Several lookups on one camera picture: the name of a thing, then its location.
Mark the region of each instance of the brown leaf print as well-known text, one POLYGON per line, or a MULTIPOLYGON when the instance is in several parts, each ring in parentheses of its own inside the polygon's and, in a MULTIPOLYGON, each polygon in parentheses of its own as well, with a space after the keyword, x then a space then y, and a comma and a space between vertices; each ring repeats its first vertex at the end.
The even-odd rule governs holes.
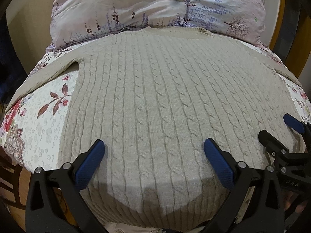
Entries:
POLYGON ((63 100, 64 97, 61 97, 57 102, 56 104, 54 105, 54 108, 53 108, 53 116, 55 116, 55 113, 57 112, 57 110, 59 109, 59 104, 60 102, 63 100))
POLYGON ((38 119, 44 112, 46 112, 46 110, 48 109, 49 105, 50 105, 50 104, 48 103, 48 104, 44 105, 44 106, 39 110, 37 119, 38 119))
POLYGON ((64 95, 67 95, 67 93, 68 93, 68 86, 67 86, 66 83, 63 85, 62 93, 63 93, 64 95))
POLYGON ((50 95, 51 95, 51 97, 53 97, 55 99, 59 98, 58 94, 56 94, 56 93, 51 92, 50 95))
POLYGON ((135 12, 134 12, 134 6, 133 6, 133 11, 132 11, 132 20, 134 19, 134 17, 135 17, 135 12))
POLYGON ((231 22, 224 23, 229 25, 229 29, 227 30, 227 32, 233 37, 244 38, 249 34, 249 27, 243 21, 243 18, 241 16, 234 16, 231 22))

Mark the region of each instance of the purple floral pattern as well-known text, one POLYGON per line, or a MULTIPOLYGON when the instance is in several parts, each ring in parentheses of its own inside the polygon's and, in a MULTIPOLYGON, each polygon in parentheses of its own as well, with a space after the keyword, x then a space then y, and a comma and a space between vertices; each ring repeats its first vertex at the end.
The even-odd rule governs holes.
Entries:
POLYGON ((53 0, 50 50, 122 30, 182 26, 189 0, 94 0, 93 6, 84 2, 53 0), (81 15, 81 20, 73 21, 73 15, 81 15))
POLYGON ((264 29, 264 0, 187 0, 184 26, 259 44, 264 29))

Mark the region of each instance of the dark blue cloth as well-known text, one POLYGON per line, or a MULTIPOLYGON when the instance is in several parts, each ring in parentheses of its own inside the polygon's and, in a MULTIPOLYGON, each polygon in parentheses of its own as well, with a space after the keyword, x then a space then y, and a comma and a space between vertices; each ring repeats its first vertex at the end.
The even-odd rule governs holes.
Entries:
POLYGON ((8 103, 26 78, 27 74, 15 53, 4 14, 0 20, 0 104, 8 103))

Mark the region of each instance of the blue clamp pad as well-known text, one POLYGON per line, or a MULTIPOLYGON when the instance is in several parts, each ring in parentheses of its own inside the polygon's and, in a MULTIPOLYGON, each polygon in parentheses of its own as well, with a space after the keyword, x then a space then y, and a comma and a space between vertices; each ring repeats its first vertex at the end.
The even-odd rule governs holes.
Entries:
POLYGON ((303 134, 304 131, 304 125, 299 122, 296 118, 292 117, 290 114, 285 114, 283 116, 284 123, 291 127, 293 130, 297 131, 299 134, 303 134))
POLYGON ((209 162, 212 164, 223 187, 228 189, 234 188, 234 173, 229 164, 226 162, 221 149, 211 138, 206 139, 204 142, 204 152, 209 162))
POLYGON ((91 180, 95 170, 105 155, 105 144, 97 140, 90 148, 90 153, 75 173, 75 188, 80 191, 85 189, 91 180))

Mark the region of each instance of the cable knit pattern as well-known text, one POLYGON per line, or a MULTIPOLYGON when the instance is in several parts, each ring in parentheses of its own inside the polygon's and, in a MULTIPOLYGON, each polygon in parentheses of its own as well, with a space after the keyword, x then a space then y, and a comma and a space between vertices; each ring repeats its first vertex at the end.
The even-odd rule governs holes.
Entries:
POLYGON ((105 142, 81 191, 101 223, 186 231, 210 219, 227 190, 203 152, 209 137, 262 169, 270 158, 260 130, 293 150, 282 117, 299 117, 286 86, 273 61, 237 40, 199 28, 127 31, 72 50, 32 78, 49 80, 74 61, 59 166, 105 142))

